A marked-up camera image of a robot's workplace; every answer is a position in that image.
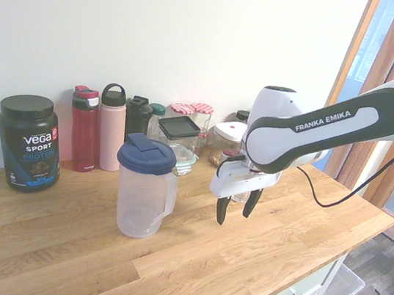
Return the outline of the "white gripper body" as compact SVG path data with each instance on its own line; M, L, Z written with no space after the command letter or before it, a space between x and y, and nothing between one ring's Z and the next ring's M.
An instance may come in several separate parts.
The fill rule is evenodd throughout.
M232 197L233 195L266 189L276 184L281 172L267 174L253 172L242 161L226 161L221 164L210 184L210 190L218 198Z

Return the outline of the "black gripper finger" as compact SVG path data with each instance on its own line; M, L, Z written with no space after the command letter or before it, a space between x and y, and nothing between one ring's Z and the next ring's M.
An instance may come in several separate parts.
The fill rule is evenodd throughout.
M216 220L219 225L222 225L225 221L225 216L227 214L227 207L230 203L230 197L223 197L217 199L216 204Z
M249 215L252 213L262 195L262 192L263 189L258 189L250 192L250 196L245 203L244 210L242 211L242 216L244 218L249 217Z

